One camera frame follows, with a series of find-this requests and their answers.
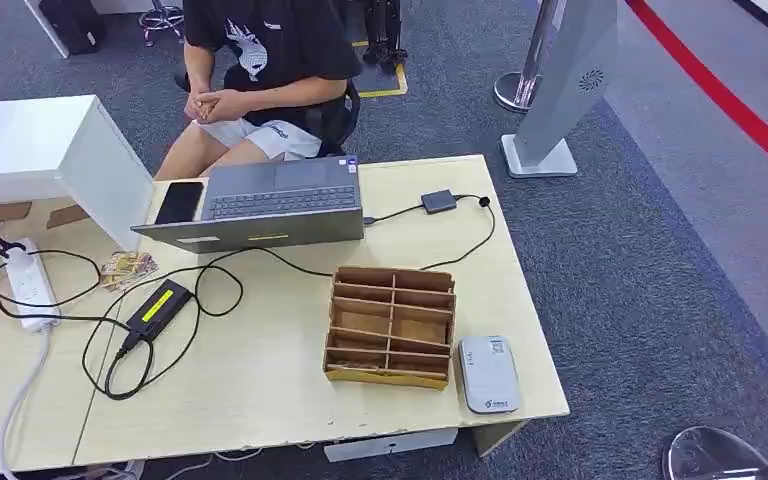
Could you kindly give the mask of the person's left hand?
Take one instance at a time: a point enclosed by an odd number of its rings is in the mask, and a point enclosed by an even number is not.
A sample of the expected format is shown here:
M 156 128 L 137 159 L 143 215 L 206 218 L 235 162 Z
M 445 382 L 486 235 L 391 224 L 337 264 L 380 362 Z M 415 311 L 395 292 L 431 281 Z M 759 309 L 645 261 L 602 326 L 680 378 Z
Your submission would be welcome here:
M 251 110 L 252 97 L 249 92 L 224 89 L 199 94 L 199 122 L 210 124 L 219 121 L 233 121 Z

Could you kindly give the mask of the person's right hand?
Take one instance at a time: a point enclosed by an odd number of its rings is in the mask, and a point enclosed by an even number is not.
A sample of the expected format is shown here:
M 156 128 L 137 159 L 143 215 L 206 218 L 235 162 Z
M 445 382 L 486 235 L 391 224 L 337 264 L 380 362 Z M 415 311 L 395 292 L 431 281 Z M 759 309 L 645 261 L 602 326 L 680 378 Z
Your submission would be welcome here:
M 218 100 L 212 92 L 193 90 L 188 94 L 184 111 L 188 117 L 197 123 L 211 123 L 211 113 L 217 102 Z

